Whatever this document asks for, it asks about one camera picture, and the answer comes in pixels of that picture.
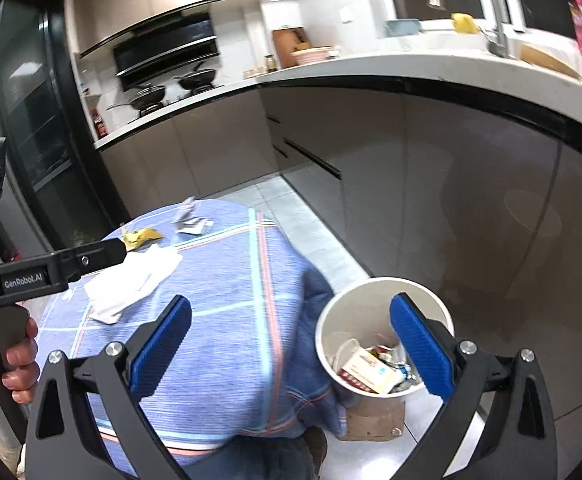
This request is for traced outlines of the person's left hand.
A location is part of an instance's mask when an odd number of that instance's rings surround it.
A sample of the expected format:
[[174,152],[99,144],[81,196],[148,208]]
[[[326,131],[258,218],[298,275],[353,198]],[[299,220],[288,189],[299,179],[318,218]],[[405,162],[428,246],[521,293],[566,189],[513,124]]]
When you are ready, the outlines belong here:
[[37,335],[36,321],[29,318],[25,337],[6,352],[6,362],[9,363],[11,369],[2,375],[1,381],[17,404],[28,405],[34,400],[40,376],[40,368],[36,362]]

